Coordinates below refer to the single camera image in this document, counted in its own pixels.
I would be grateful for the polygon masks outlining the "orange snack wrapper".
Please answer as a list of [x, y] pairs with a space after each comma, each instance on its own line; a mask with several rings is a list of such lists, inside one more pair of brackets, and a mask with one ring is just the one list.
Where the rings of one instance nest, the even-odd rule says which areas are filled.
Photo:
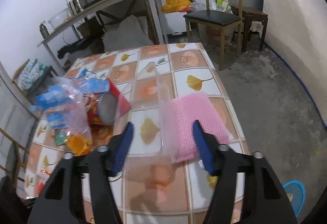
[[75, 134], [67, 137], [66, 145], [77, 156], [91, 152], [93, 141], [84, 134]]

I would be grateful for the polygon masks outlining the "red cylindrical snack can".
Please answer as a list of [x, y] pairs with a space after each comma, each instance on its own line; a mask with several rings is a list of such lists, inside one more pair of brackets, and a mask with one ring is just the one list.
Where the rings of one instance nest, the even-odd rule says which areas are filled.
[[90, 124], [114, 124], [118, 99], [112, 92], [84, 94], [83, 103]]

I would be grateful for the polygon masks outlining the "clear glass bowl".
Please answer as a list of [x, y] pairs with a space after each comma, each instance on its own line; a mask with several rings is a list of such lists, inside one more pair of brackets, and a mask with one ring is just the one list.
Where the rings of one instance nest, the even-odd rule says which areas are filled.
[[49, 19], [49, 24], [52, 26], [53, 29], [58, 28], [60, 25], [65, 23], [70, 18], [70, 10], [69, 8], [65, 8], [55, 16]]

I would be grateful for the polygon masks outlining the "chair with patterned cushion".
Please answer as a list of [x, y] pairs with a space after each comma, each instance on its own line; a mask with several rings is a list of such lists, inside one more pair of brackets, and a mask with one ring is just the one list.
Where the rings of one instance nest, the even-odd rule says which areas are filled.
[[39, 92], [42, 86], [45, 87], [48, 78], [57, 76], [58, 73], [51, 65], [47, 66], [37, 58], [28, 59], [15, 71], [12, 83], [28, 98]]

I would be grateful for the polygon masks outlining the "blue plastic snack bag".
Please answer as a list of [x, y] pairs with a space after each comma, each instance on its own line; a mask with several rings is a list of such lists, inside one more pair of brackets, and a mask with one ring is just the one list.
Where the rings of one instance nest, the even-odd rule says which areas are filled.
[[56, 78], [56, 85], [49, 86], [45, 93], [36, 96], [32, 111], [46, 114], [53, 129], [67, 128], [73, 132], [85, 133], [89, 130], [83, 95], [109, 91], [109, 83], [96, 78]]

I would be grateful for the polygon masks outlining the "blue plastic basket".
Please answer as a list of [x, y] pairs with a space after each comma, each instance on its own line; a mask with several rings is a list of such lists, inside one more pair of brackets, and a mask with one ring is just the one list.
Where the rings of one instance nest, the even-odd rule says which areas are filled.
[[285, 183], [283, 188], [289, 198], [295, 216], [298, 217], [305, 202], [306, 192], [303, 183], [298, 180], [291, 180]]

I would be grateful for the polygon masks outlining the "orange plastic bag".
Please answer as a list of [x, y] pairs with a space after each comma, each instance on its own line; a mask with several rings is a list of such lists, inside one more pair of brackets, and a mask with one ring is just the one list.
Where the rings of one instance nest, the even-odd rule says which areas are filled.
[[187, 12], [191, 3], [190, 0], [165, 0], [165, 4], [161, 7], [161, 11], [165, 14]]

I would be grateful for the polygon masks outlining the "floral tile-pattern tablecloth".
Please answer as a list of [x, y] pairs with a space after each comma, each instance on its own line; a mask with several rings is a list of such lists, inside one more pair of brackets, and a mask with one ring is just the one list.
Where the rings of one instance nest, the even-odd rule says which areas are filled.
[[[64, 78], [109, 78], [131, 104], [111, 126], [90, 125], [91, 152], [134, 126], [123, 171], [109, 179], [122, 223], [204, 223], [217, 178], [200, 166], [198, 120], [236, 153], [248, 153], [233, 105], [200, 43], [107, 52], [77, 60]], [[56, 146], [45, 113], [32, 139], [24, 180], [34, 204], [68, 146]], [[28, 218], [33, 205], [28, 210]]]

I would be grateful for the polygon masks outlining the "wooden chair black seat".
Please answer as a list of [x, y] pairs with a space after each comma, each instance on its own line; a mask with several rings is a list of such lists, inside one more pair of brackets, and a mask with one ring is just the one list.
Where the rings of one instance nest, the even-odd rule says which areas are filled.
[[224, 47], [225, 47], [225, 31], [227, 28], [238, 26], [238, 38], [237, 38], [237, 50], [236, 56], [241, 54], [241, 26], [242, 26], [242, 12], [243, 5], [242, 0], [238, 0], [238, 15], [228, 14], [225, 12], [219, 12], [209, 9], [209, 0], [206, 0], [206, 9], [190, 14], [184, 15], [186, 23], [187, 39], [191, 40], [190, 23], [196, 23], [206, 25], [211, 28], [219, 29], [221, 32], [220, 38], [220, 58], [219, 58], [219, 70], [224, 70]]

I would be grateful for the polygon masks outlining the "wooden frame chair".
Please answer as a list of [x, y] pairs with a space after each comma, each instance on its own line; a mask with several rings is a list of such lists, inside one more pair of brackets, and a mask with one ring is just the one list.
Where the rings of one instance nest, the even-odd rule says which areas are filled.
[[14, 187], [17, 187], [17, 181], [24, 182], [24, 179], [19, 177], [19, 171], [21, 168], [26, 168], [26, 163], [23, 163], [20, 159], [19, 150], [23, 150], [27, 154], [29, 154], [29, 150], [25, 148], [23, 145], [15, 141], [6, 131], [1, 129], [1, 134], [6, 137], [11, 145], [9, 147], [6, 164], [5, 166], [1, 165], [1, 169], [5, 172], [6, 176], [9, 177], [11, 184]]

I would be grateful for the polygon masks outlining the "white cabinet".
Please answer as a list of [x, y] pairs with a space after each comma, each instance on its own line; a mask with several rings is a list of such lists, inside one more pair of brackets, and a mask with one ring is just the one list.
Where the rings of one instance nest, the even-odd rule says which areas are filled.
[[[160, 10], [165, 4], [165, 0], [160, 0]], [[187, 31], [184, 15], [186, 12], [173, 12], [165, 14], [160, 12], [160, 22], [164, 35], [176, 35]]]

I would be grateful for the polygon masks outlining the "clear pinkish plastic bag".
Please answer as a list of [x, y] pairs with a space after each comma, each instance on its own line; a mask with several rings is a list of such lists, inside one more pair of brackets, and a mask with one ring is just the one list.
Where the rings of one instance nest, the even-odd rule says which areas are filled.
[[58, 77], [56, 85], [36, 96], [36, 108], [45, 113], [53, 130], [66, 133], [74, 152], [93, 144], [90, 125], [114, 124], [120, 91], [109, 78]]

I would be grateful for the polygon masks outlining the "dark wooden stool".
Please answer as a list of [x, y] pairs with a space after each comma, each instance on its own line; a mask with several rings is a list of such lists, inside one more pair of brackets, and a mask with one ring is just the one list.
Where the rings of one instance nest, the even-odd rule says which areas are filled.
[[247, 50], [247, 42], [248, 42], [249, 31], [252, 22], [260, 22], [263, 26], [261, 42], [259, 46], [259, 50], [262, 51], [265, 41], [265, 35], [267, 31], [268, 15], [260, 10], [257, 10], [256, 8], [243, 6], [242, 18], [243, 18], [243, 39], [242, 39], [241, 51], [244, 53]]

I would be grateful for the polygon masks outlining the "long wooden side table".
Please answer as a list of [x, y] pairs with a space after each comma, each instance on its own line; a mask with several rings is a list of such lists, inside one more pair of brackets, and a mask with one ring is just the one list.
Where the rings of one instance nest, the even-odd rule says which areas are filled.
[[[43, 41], [41, 41], [40, 44], [37, 46], [44, 46], [45, 50], [49, 54], [50, 58], [52, 59], [54, 63], [55, 70], [60, 74], [63, 75], [65, 73], [65, 70], [59, 63], [59, 60], [57, 59], [57, 56], [53, 53], [51, 48], [49, 47], [48, 43], [53, 40], [55, 37], [63, 33], [67, 28], [74, 26], [75, 23], [78, 21], [86, 18], [90, 14], [95, 14], [97, 12], [100, 12], [106, 7], [109, 7], [111, 5], [120, 3], [124, 0], [101, 0], [97, 3], [89, 6], [82, 12], [78, 13], [75, 16], [70, 17], [66, 22], [62, 23], [60, 26], [54, 29], [54, 31], [48, 35]], [[163, 22], [163, 12], [161, 11], [161, 1], [160, 0], [147, 0], [145, 4], [148, 13], [152, 17], [152, 27], [155, 30], [156, 35], [156, 42], [159, 44], [165, 44], [168, 43], [167, 39], [167, 33], [165, 31], [165, 28], [162, 26]]]

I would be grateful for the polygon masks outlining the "red flat snack packet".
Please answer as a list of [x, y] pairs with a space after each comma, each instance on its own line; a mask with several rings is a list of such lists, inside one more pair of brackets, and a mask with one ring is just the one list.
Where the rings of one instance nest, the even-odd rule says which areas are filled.
[[109, 83], [109, 92], [117, 99], [119, 117], [122, 117], [131, 109], [131, 104], [109, 78], [105, 80]]

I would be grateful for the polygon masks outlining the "white panel door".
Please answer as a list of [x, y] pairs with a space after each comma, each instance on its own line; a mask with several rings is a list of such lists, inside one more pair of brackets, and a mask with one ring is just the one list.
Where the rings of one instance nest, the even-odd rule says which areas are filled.
[[12, 83], [1, 66], [1, 166], [6, 165], [12, 142], [7, 135], [29, 149], [37, 118], [29, 111], [30, 102]]

